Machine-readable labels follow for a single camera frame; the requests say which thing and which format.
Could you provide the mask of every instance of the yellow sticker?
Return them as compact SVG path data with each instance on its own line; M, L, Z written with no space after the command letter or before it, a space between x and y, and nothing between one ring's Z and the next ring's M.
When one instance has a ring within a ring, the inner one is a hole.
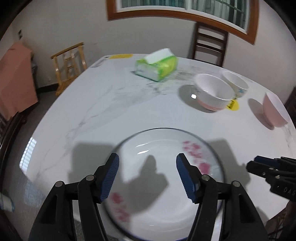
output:
M115 54L109 57L109 59L113 58L131 58L133 55L132 54Z
M239 103L237 102L237 99L233 99L229 102L229 104L226 106L229 110L238 110L239 109Z

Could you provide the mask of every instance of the tissue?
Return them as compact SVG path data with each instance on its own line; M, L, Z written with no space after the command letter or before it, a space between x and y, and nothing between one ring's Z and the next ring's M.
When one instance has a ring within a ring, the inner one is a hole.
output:
M177 68L177 64L178 59L170 49L161 49L137 60L135 73L154 81L161 81Z

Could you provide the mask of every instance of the white bowl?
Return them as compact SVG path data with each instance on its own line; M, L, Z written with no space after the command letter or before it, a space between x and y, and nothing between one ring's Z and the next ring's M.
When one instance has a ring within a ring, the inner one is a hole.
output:
M194 77L198 102L208 110L222 110L234 98L233 89L223 80L209 74Z
M282 127L291 120L279 97L271 92L266 92L265 94L263 100L263 115L266 122L275 127Z
M241 77L230 71L223 71L222 79L231 86L237 98L243 97L249 89L248 84Z
M113 152L119 155L120 165L104 205L111 221L133 240L173 241L188 237L198 204L187 198L176 168L179 153L184 153L201 173L224 182L215 152L186 131L146 130L131 136Z

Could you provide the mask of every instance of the orange cloth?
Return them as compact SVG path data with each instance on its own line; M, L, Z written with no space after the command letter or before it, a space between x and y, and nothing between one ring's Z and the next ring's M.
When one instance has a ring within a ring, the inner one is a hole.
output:
M21 43L14 43L0 60L0 113L6 120L38 101L31 52Z

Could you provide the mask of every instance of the screw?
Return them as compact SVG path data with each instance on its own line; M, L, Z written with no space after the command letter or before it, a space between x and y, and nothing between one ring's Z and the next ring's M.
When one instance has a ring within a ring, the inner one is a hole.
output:
M55 183L55 186L56 186L57 188L59 188L59 187L63 186L63 182L62 182L62 181L57 181L57 182Z
M88 175L87 177L86 177L86 180L87 181L92 181L94 179L94 175Z
M240 183L238 181L234 181L232 184L233 184L233 186L235 186L237 188L240 186Z
M208 181L210 179L210 177L208 175L202 175L202 179L204 181Z

